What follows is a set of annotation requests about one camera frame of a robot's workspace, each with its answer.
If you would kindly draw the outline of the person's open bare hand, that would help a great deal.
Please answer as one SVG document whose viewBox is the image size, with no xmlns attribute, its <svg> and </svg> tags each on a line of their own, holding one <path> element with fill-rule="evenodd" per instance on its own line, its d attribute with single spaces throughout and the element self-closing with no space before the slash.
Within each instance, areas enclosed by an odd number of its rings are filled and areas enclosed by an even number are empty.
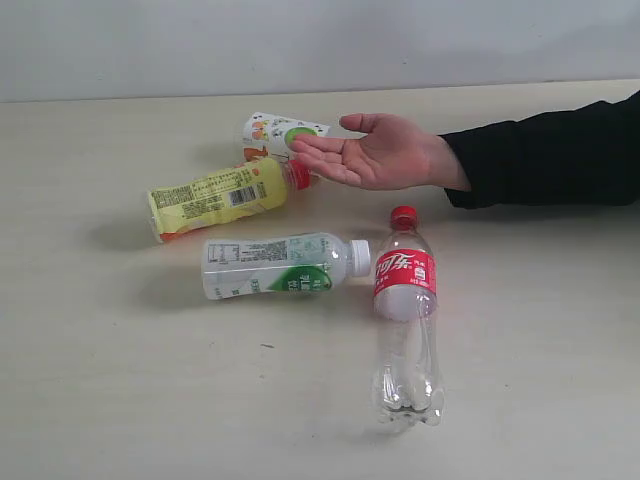
<svg viewBox="0 0 640 480">
<path fill-rule="evenodd" d="M 291 143 L 295 159 L 320 176 L 366 190 L 401 190 L 435 186 L 471 189 L 469 180 L 444 138 L 390 114 L 350 114 L 340 126 L 360 138 L 299 134 Z"/>
</svg>

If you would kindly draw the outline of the black sleeved forearm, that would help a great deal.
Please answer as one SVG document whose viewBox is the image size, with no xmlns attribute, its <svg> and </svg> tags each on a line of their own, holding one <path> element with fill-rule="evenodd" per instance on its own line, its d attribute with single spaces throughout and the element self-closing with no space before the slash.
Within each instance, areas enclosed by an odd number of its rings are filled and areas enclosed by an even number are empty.
<svg viewBox="0 0 640 480">
<path fill-rule="evenodd" d="M 624 206 L 639 199 L 639 96 L 598 101 L 444 137 L 470 189 L 457 208 Z"/>
</svg>

